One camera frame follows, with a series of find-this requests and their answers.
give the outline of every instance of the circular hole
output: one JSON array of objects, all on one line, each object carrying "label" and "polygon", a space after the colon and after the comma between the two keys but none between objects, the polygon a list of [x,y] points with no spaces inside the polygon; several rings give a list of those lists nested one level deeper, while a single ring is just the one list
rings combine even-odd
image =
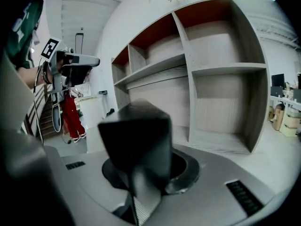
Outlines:
[{"label": "circular hole", "polygon": [[171,159],[170,178],[173,179],[180,176],[185,171],[186,167],[186,161],[182,157],[173,153]]}]

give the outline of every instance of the hand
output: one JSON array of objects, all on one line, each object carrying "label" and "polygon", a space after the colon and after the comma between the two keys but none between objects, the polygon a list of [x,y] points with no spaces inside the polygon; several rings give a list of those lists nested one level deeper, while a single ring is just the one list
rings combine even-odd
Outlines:
[{"label": "hand", "polygon": [[89,71],[87,72],[87,74],[86,74],[86,76],[85,76],[85,79],[84,79],[83,83],[86,83],[86,81],[89,79],[90,73],[91,73],[91,70],[89,70]]},{"label": "hand", "polygon": [[[61,69],[63,67],[62,59],[56,63],[56,67],[57,67],[58,72],[61,72]],[[53,75],[51,74],[49,66],[47,66],[47,79],[50,83],[52,83]]]}]

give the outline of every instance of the white floor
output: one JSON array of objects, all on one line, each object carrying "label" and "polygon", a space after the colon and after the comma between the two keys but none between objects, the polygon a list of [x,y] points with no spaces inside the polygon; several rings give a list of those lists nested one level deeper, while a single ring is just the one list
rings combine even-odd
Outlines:
[{"label": "white floor", "polygon": [[244,148],[237,152],[236,148],[220,150],[203,146],[193,147],[231,159],[275,193],[292,187],[301,169],[301,142],[297,137],[285,137],[281,132],[275,131],[268,121],[252,154]]},{"label": "white floor", "polygon": [[[87,125],[84,121],[84,117],[81,116],[79,118],[82,126],[87,130]],[[66,144],[68,140],[70,139],[69,133],[62,136],[62,134],[59,134],[55,137],[46,139],[44,141],[44,145],[53,146],[58,150],[58,153],[61,157],[64,156],[75,156],[78,154],[87,153],[87,139],[80,139],[77,143],[73,143],[71,141],[70,144]]]}]

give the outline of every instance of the wooden shelf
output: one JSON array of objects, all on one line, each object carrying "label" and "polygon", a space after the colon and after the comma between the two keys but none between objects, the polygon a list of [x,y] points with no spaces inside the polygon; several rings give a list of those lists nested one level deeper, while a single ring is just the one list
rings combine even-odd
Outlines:
[{"label": "wooden shelf", "polygon": [[173,125],[173,143],[188,145],[189,127]]},{"label": "wooden shelf", "polygon": [[251,73],[261,69],[266,69],[266,64],[260,63],[229,63],[221,65],[200,65],[192,68],[193,75],[219,75],[219,74],[241,74]]},{"label": "wooden shelf", "polygon": [[167,70],[170,68],[174,68],[180,65],[186,64],[184,51],[178,51],[177,53],[173,54],[171,57],[164,58],[161,61],[157,63],[153,63],[150,65],[147,65],[134,73],[126,76],[125,78],[119,80],[114,85],[125,85],[132,81],[141,79],[143,77],[149,76],[151,74],[158,73],[163,70]]},{"label": "wooden shelf", "polygon": [[243,137],[239,134],[218,133],[203,130],[192,132],[191,147],[215,153],[249,154]]},{"label": "wooden shelf", "polygon": [[157,41],[173,34],[179,34],[179,32],[173,16],[168,14],[144,29],[130,42],[130,45],[147,49]]},{"label": "wooden shelf", "polygon": [[120,54],[112,60],[112,77],[113,82],[117,82],[131,73],[129,63],[128,46],[126,46]]},{"label": "wooden shelf", "polygon": [[198,70],[194,75],[193,130],[239,134],[251,152],[260,137],[268,99],[267,68],[241,63]]},{"label": "wooden shelf", "polygon": [[248,154],[260,139],[269,70],[251,23],[233,0],[168,14],[113,61],[118,109],[144,98],[168,113],[173,142]]}]

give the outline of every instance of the cardboard box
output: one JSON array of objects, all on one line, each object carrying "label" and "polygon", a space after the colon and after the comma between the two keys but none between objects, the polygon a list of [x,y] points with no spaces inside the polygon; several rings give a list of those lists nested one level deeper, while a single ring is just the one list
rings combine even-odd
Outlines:
[{"label": "cardboard box", "polygon": [[280,130],[281,122],[283,120],[284,111],[280,109],[276,109],[275,111],[275,118],[273,122],[273,128],[275,130]]},{"label": "cardboard box", "polygon": [[278,105],[275,107],[275,110],[276,110],[276,109],[280,109],[281,111],[283,111],[284,108],[285,108],[284,104],[281,103],[281,104],[278,104]]},{"label": "cardboard box", "polygon": [[274,118],[274,108],[270,106],[269,113],[268,113],[268,121],[272,120],[273,118]]},{"label": "cardboard box", "polygon": [[301,118],[299,117],[292,117],[292,116],[285,116],[285,125],[287,125],[289,128],[298,128],[300,125]]},{"label": "cardboard box", "polygon": [[286,137],[296,137],[297,128],[289,128],[287,125],[284,125],[283,130],[281,131]]}]

